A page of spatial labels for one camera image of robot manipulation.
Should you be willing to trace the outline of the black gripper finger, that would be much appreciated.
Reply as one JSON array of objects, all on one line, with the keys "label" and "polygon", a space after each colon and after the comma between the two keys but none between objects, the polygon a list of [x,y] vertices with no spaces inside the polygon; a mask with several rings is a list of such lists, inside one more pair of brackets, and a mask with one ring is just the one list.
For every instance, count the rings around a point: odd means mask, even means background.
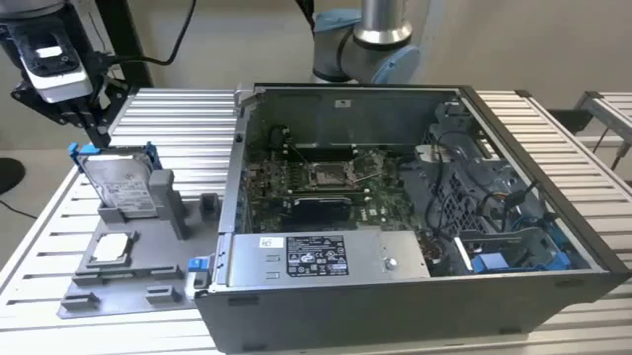
[{"label": "black gripper finger", "polygon": [[107,148],[111,142],[108,129],[127,101],[127,82],[103,75],[99,84],[88,100],[85,133],[96,148]]},{"label": "black gripper finger", "polygon": [[71,98],[57,103],[48,103],[25,82],[21,82],[12,90],[11,97],[56,124],[71,124],[77,128],[84,127],[80,115],[83,98]]}]

